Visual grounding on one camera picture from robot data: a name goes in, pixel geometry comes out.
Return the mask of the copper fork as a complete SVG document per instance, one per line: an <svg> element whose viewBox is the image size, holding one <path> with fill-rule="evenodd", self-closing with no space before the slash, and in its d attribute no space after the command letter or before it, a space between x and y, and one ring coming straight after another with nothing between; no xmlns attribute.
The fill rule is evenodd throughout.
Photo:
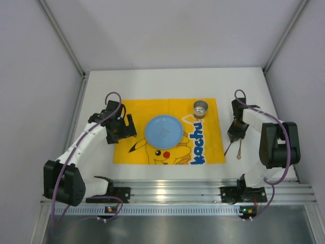
<svg viewBox="0 0 325 244"><path fill-rule="evenodd" d="M228 153L228 151L229 151L229 149L230 149L230 147L231 147L232 144L233 144L233 141L231 141L231 142L229 143L228 147L226 148L226 150L225 150L225 152L224 152L224 156L226 156L226 154Z"/></svg>

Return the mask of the copper spoon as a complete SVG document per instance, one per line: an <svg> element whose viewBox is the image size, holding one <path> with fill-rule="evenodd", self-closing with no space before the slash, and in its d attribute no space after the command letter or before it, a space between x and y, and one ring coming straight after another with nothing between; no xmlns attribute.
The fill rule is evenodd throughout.
<svg viewBox="0 0 325 244"><path fill-rule="evenodd" d="M240 160L241 159L241 147L242 147L242 139L239 140L239 150L237 153L237 159Z"/></svg>

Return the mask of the blue plastic plate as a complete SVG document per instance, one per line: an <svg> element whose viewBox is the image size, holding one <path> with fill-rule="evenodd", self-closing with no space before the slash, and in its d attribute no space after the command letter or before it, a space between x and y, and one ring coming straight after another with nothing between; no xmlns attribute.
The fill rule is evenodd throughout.
<svg viewBox="0 0 325 244"><path fill-rule="evenodd" d="M145 127L147 142L158 149L173 148L180 143L182 137L182 123L171 115L156 116Z"/></svg>

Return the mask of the yellow Pikachu cloth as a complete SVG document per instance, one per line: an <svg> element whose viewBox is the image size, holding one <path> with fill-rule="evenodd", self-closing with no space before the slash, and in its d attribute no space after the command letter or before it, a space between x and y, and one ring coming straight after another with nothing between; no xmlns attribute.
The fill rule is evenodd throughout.
<svg viewBox="0 0 325 244"><path fill-rule="evenodd" d="M204 118L194 116L196 99L124 100L133 117L136 137L121 140L114 151L114 164L131 165L201 165L225 162L218 109L214 98ZM171 115L183 126L180 143L171 149L157 149L145 138L145 127L159 115Z"/></svg>

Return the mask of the steel cup with cork base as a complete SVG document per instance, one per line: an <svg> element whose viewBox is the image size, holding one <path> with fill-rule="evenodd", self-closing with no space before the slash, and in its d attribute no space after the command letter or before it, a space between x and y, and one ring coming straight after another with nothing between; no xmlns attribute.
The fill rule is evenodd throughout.
<svg viewBox="0 0 325 244"><path fill-rule="evenodd" d="M208 110L208 103L203 100L195 101L193 104L193 116L196 119L203 119Z"/></svg>

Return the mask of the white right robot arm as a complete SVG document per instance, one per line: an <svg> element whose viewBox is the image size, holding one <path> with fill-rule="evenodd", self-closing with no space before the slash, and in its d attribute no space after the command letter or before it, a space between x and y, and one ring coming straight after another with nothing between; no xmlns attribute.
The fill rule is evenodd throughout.
<svg viewBox="0 0 325 244"><path fill-rule="evenodd" d="M227 132L231 142L243 140L249 127L261 135L259 161L241 176L240 181L249 188L281 183L290 166L301 158L297 124L283 122L262 112L256 105L247 105L245 98L233 100L232 109L234 120Z"/></svg>

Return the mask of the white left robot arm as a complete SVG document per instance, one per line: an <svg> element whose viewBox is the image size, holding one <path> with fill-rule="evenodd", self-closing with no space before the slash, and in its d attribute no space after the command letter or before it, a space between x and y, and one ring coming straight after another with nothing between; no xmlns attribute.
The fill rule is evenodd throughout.
<svg viewBox="0 0 325 244"><path fill-rule="evenodd" d="M102 142L118 144L121 139L135 137L137 132L132 115L126 113L122 103L109 100L106 105L89 118L81 135L64 154L45 163L45 198L78 206L82 200L114 194L113 180L99 174L103 164L92 158L93 152Z"/></svg>

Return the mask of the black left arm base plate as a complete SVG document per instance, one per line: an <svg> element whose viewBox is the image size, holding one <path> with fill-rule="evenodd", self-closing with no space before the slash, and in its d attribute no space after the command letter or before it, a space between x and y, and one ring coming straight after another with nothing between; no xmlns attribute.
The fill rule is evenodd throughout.
<svg viewBox="0 0 325 244"><path fill-rule="evenodd" d="M117 203L119 198L122 203L129 203L131 189L129 187L109 187L104 195L86 198L86 203Z"/></svg>

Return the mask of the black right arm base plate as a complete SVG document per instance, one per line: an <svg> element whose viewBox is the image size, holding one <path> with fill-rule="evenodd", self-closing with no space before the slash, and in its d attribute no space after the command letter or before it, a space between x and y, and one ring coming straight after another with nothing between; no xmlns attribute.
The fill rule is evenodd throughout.
<svg viewBox="0 0 325 244"><path fill-rule="evenodd" d="M239 188L239 187L221 187L220 188L222 203L265 203L267 196L265 188Z"/></svg>

